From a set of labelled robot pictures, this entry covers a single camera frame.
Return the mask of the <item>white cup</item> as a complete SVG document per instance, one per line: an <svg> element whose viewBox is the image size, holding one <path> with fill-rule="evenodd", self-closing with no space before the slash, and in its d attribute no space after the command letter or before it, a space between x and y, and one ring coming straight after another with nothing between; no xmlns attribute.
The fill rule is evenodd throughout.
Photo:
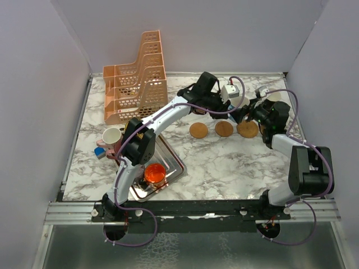
<svg viewBox="0 0 359 269"><path fill-rule="evenodd" d="M280 91L272 92L274 89L269 89L270 93L268 94L267 99L272 102L281 101L282 96Z"/></svg>

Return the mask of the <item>white blue mug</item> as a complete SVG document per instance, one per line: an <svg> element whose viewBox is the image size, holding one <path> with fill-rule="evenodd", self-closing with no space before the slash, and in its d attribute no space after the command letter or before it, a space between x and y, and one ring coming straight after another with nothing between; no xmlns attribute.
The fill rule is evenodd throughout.
<svg viewBox="0 0 359 269"><path fill-rule="evenodd" d="M231 98L230 99L231 104L228 107L228 109L232 110L232 109L236 108L237 105L240 103L241 99L242 99L241 96ZM240 104L240 106L234 112L228 114L229 119L232 120L235 123L239 123L240 122L240 117L241 117L241 119L243 119L243 117L244 117L243 113L240 113L241 109L244 106L248 106L249 104L250 104L249 99L247 97L244 97L244 99L243 99L242 103Z"/></svg>

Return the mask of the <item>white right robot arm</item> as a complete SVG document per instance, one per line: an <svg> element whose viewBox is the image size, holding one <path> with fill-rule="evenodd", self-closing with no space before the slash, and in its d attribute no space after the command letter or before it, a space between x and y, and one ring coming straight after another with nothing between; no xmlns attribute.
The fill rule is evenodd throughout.
<svg viewBox="0 0 359 269"><path fill-rule="evenodd" d="M230 115L236 123L256 121L264 129L263 143L289 157L288 179L260 196L258 213L271 219L284 207L301 198L322 197L334 190L332 155L328 147L313 146L287 135L290 106L283 101L265 100L259 105L252 99L249 105L236 109Z"/></svg>

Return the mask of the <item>light brown wooden coaster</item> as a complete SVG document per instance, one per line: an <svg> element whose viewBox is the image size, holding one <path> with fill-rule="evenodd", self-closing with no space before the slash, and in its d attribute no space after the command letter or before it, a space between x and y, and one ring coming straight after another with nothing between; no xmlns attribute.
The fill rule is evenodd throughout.
<svg viewBox="0 0 359 269"><path fill-rule="evenodd" d="M220 121L215 125L215 132L221 137L229 137L233 134L233 126L227 121Z"/></svg>

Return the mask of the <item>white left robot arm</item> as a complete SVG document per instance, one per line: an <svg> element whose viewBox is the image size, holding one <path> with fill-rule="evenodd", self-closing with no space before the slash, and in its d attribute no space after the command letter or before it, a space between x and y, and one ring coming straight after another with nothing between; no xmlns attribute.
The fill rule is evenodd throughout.
<svg viewBox="0 0 359 269"><path fill-rule="evenodd" d="M139 120L132 118L125 129L121 147L117 152L118 172L111 189L103 195L102 208L106 217L118 221L124 213L123 204L140 168L155 153L156 137L175 121L199 109L211 116L227 116L229 102L224 102L220 92L212 89L219 80L204 72L189 87L180 89L177 95L154 114Z"/></svg>

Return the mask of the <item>dark walnut coaster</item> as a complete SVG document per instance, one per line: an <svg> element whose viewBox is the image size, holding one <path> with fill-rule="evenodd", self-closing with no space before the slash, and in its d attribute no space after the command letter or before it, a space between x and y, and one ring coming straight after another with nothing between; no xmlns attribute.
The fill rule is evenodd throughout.
<svg viewBox="0 0 359 269"><path fill-rule="evenodd" d="M201 109L195 109L195 110L194 110L194 113L197 114L197 115L205 115L205 114L206 114L206 111L201 110Z"/></svg>

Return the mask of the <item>light beech wooden coaster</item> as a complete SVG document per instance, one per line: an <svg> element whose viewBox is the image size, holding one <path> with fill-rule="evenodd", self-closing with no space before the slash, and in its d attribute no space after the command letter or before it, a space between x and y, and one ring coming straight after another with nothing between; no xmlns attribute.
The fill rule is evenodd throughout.
<svg viewBox="0 0 359 269"><path fill-rule="evenodd" d="M190 135L194 138L201 139L208 135L208 128L205 124L196 122L190 126Z"/></svg>

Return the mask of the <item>woven rattan coaster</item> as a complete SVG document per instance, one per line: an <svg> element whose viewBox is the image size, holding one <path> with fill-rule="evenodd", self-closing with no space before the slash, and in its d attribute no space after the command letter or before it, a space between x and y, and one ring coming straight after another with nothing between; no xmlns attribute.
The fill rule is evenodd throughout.
<svg viewBox="0 0 359 269"><path fill-rule="evenodd" d="M237 132L244 138L254 138L259 132L257 124L253 121L242 121L237 125Z"/></svg>
<svg viewBox="0 0 359 269"><path fill-rule="evenodd" d="M258 126L259 126L259 131L260 131L261 135L263 135L265 127L263 125L261 125L260 123L258 124Z"/></svg>

